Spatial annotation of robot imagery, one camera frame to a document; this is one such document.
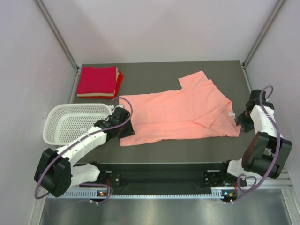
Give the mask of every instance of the white wall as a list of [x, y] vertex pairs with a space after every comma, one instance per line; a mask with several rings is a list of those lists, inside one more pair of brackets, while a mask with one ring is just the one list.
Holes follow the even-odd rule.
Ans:
[[44, 0], [77, 63], [243, 61], [277, 0]]
[[75, 74], [32, 0], [0, 1], [0, 224], [27, 224], [49, 111]]
[[274, 86], [270, 98], [284, 138], [293, 143], [287, 169], [300, 199], [300, 1], [289, 0], [248, 67], [254, 88]]

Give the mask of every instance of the white laundry basket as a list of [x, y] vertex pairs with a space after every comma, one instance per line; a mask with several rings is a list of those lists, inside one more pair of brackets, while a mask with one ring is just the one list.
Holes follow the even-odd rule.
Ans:
[[87, 132], [95, 122], [111, 114], [111, 109], [105, 104], [58, 105], [47, 117], [43, 139], [48, 144], [68, 144]]

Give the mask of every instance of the salmon colored garment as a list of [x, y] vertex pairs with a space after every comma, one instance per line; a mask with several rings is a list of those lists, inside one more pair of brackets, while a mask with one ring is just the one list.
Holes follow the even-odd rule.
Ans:
[[[121, 146], [165, 139], [215, 136], [237, 137], [232, 102], [208, 80], [203, 71], [179, 79], [181, 90], [154, 94], [124, 95], [133, 106], [135, 135], [120, 139]], [[130, 110], [120, 99], [120, 104]]]

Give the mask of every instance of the purple cable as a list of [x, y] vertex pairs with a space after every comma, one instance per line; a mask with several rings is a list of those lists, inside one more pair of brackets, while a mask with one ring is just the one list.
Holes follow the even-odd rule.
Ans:
[[[268, 88], [271, 88], [271, 92], [270, 94], [267, 96], [267, 98], [269, 98], [274, 90], [273, 86], [271, 85], [268, 85], [267, 87], [265, 87], [264, 89], [262, 89], [260, 95], [259, 95], [259, 103], [260, 103], [260, 106], [263, 110], [263, 112], [266, 114], [266, 115], [269, 115], [267, 110], [265, 109], [265, 107], [263, 106], [263, 92], [268, 89]], [[256, 177], [255, 176], [249, 176], [249, 177], [245, 177], [244, 174], [241, 174], [240, 176], [238, 176], [238, 179], [237, 179], [237, 185], [238, 185], [238, 188], [241, 192], [243, 192], [243, 195], [241, 195], [239, 198], [237, 198], [236, 200], [234, 200], [234, 202], [236, 202], [237, 200], [239, 200], [240, 198], [242, 198], [243, 196], [245, 196], [246, 194], [249, 194], [250, 192], [253, 192], [255, 191], [256, 189], [258, 189], [261, 184], [267, 179], [268, 175], [270, 174], [271, 170], [273, 169], [273, 166], [275, 165], [276, 163], [276, 160], [278, 158], [278, 154], [279, 154], [279, 150], [280, 150], [280, 139], [281, 139], [281, 134], [280, 134], [280, 130], [279, 130], [279, 127], [277, 126], [276, 122], [271, 118], [271, 117], [268, 117], [269, 120], [271, 121], [271, 123], [273, 124], [273, 126], [275, 127], [276, 131], [277, 131], [277, 143], [276, 143], [276, 149], [275, 149], [275, 154], [274, 154], [274, 157], [272, 159], [272, 162], [269, 166], [269, 168], [267, 169], [266, 173], [263, 175], [262, 179], [256, 184]], [[245, 178], [254, 178], [254, 183], [253, 185], [248, 189], [248, 190], [244, 190], [242, 189], [242, 187], [240, 186], [240, 179], [241, 177], [245, 177]]]
[[[108, 188], [110, 189], [109, 191], [109, 195], [102, 201], [98, 202], [98, 204], [103, 204], [105, 202], [107, 202], [107, 200], [112, 196], [113, 194], [113, 188], [109, 185], [106, 185], [106, 184], [94, 184], [94, 183], [83, 183], [81, 185], [86, 185], [86, 186], [95, 186], [95, 187], [105, 187], [105, 188]], [[82, 202], [90, 202], [89, 199], [82, 199], [82, 200], [79, 200], [79, 201], [76, 201], [72, 204], [70, 204], [69, 206], [67, 206], [66, 208], [64, 208], [59, 214], [57, 214], [56, 216], [54, 217], [51, 217], [50, 216], [50, 212], [49, 212], [49, 208], [47, 206], [45, 206], [45, 211], [47, 213], [47, 216], [50, 220], [54, 220], [56, 218], [58, 218], [61, 214], [63, 214], [65, 211], [67, 211], [69, 208], [73, 207], [74, 205], [77, 205], [78, 203], [82, 203]]]
[[76, 146], [77, 144], [79, 144], [80, 142], [82, 142], [83, 140], [85, 140], [86, 138], [88, 138], [90, 135], [94, 135], [94, 134], [97, 134], [97, 133], [100, 133], [100, 132], [103, 132], [103, 131], [107, 131], [107, 130], [111, 130], [111, 129], [115, 129], [115, 128], [122, 127], [122, 126], [124, 126], [126, 123], [128, 123], [128, 122], [130, 121], [130, 119], [131, 119], [131, 117], [132, 117], [132, 113], [133, 113], [133, 108], [132, 108], [131, 103], [130, 103], [127, 99], [125, 99], [125, 98], [123, 98], [123, 97], [115, 97], [114, 99], [111, 100], [111, 102], [113, 102], [113, 101], [116, 100], [116, 99], [123, 99], [123, 100], [125, 100], [125, 101], [129, 104], [129, 107], [130, 107], [130, 116], [128, 117], [128, 119], [127, 119], [125, 122], [123, 122], [123, 123], [121, 123], [121, 124], [119, 124], [119, 125], [116, 125], [116, 126], [113, 126], [113, 127], [104, 128], [104, 129], [98, 130], [98, 131], [94, 131], [94, 132], [90, 133], [89, 135], [86, 135], [86, 136], [84, 136], [83, 138], [81, 138], [80, 141], [75, 142], [74, 144], [70, 145], [70, 146], [67, 147], [65, 150], [63, 150], [57, 157], [55, 157], [55, 158], [49, 163], [49, 165], [45, 168], [45, 170], [43, 171], [42, 175], [41, 175], [40, 178], [38, 179], [37, 186], [36, 186], [35, 191], [34, 191], [34, 197], [35, 197], [35, 199], [42, 199], [42, 198], [44, 198], [45, 196], [47, 196], [47, 195], [49, 194], [49, 192], [47, 192], [46, 194], [44, 194], [44, 195], [42, 195], [42, 196], [38, 196], [38, 189], [39, 189], [39, 187], [41, 186], [41, 182], [42, 182], [42, 180], [44, 179], [46, 173], [49, 171], [49, 169], [51, 168], [51, 166], [52, 166], [52, 165], [53, 165], [53, 164], [54, 164], [54, 163], [55, 163], [55, 162], [56, 162], [63, 154], [65, 154], [68, 150], [70, 150], [71, 148], [73, 148], [74, 146]]

